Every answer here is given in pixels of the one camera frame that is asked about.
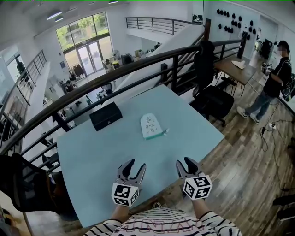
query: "white cube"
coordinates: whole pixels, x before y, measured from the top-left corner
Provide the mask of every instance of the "white cube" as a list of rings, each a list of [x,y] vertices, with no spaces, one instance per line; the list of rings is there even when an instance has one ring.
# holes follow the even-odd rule
[[[208,175],[185,179],[183,192],[191,200],[207,198],[212,189],[212,182]]]
[[[118,183],[113,183],[112,185],[112,200],[115,204],[130,207],[138,196],[138,187]]]

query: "blue jeans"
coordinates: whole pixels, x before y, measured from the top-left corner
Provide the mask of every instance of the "blue jeans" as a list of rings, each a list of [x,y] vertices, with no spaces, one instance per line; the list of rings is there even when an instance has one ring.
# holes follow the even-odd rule
[[[250,115],[251,113],[260,109],[256,115],[256,119],[260,120],[266,113],[268,106],[273,99],[273,97],[270,97],[264,91],[262,91],[261,94],[255,99],[255,102],[252,104],[252,106],[245,110],[245,114]]]

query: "black and white striped shirt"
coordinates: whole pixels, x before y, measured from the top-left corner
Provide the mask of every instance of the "black and white striped shirt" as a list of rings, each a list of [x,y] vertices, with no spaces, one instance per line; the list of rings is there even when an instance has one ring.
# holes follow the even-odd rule
[[[96,225],[85,236],[242,236],[229,220],[214,212],[207,212],[200,219],[179,210],[155,208],[133,215],[124,223],[107,220]]]

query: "wooden floor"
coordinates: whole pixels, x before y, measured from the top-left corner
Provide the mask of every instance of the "wooden floor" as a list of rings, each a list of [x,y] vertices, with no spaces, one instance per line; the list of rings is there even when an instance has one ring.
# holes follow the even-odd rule
[[[264,133],[268,145],[267,151],[264,152],[261,148],[260,128],[266,124],[277,105],[270,106],[259,125],[236,113],[237,105],[246,107],[253,103],[257,96],[253,88],[258,92],[262,90],[262,86],[257,82],[261,76],[259,72],[255,74],[254,80],[246,85],[242,97],[241,88],[237,87],[234,106],[226,116],[226,127],[222,127],[219,121],[210,119],[225,138],[201,162],[203,171],[213,182],[213,190],[206,199],[208,206],[222,217],[233,221],[244,236],[282,235],[289,221],[279,222],[276,214],[283,207],[272,206],[272,201],[277,196],[294,193],[283,193],[279,188],[290,188],[294,182],[294,167],[286,148],[294,131],[292,123],[278,122],[277,130],[273,132],[274,140],[271,132]],[[282,104],[278,105],[272,117],[273,121],[280,119],[292,120],[291,113]],[[279,165],[281,186],[274,158]],[[190,200],[182,197],[180,184],[181,181],[176,181],[144,206],[133,209],[131,213],[148,209],[152,202],[159,201],[164,206],[194,215]],[[36,236],[80,236],[88,230],[82,229],[79,222],[62,221],[52,212],[30,212],[27,216]]]

